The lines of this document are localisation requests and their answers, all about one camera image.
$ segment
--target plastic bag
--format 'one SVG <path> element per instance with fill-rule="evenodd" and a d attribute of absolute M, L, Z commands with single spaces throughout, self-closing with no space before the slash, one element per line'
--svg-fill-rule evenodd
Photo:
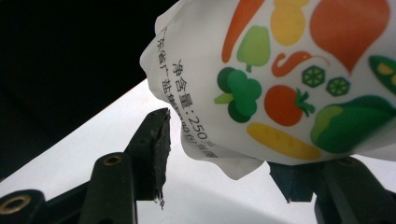
<path fill-rule="evenodd" d="M 157 19 L 140 63 L 179 114 L 186 154 L 232 179 L 263 161 L 379 149 L 395 160 L 395 5 L 179 1 Z"/>

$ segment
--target white surface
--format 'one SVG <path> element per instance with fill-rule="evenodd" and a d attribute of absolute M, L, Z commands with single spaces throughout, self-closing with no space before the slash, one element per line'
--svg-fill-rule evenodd
<path fill-rule="evenodd" d="M 0 197 L 19 189 L 39 189 L 46 199 L 91 176 L 94 162 L 123 151 L 145 116 L 168 104 L 154 98 L 144 80 L 65 139 L 0 183 Z M 286 203 L 265 163 L 231 180 L 219 167 L 186 156 L 180 121 L 172 109 L 172 151 L 164 185 L 165 206 L 138 202 L 140 224 L 153 223 L 316 223 L 312 203 Z M 396 163 L 357 156 L 387 189 L 396 191 Z"/>

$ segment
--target yellow vegetable illustration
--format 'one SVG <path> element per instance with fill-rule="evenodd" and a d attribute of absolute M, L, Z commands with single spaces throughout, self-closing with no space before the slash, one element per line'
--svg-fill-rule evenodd
<path fill-rule="evenodd" d="M 295 159 L 313 161 L 321 156 L 316 147 L 265 124 L 251 123 L 247 133 L 266 147 Z"/>
<path fill-rule="evenodd" d="M 276 41 L 284 46 L 296 43 L 305 28 L 304 13 L 301 7 L 309 0 L 275 0 L 271 17 L 271 30 Z"/>

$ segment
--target black background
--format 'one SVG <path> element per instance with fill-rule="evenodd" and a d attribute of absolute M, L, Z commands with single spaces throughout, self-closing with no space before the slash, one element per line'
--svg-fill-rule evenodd
<path fill-rule="evenodd" d="M 0 0 L 0 179 L 146 78 L 139 57 L 176 0 Z"/>

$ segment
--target green pepper illustration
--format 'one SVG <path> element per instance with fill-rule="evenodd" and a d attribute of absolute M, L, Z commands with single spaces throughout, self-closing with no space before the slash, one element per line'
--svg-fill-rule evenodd
<path fill-rule="evenodd" d="M 331 153 L 348 152 L 395 117 L 396 109 L 374 95 L 328 105 L 317 114 L 311 140 Z"/>
<path fill-rule="evenodd" d="M 247 71 L 251 66 L 263 66 L 270 58 L 270 38 L 268 29 L 262 26 L 252 26 L 245 34 L 239 46 L 236 58 L 247 64 Z"/>

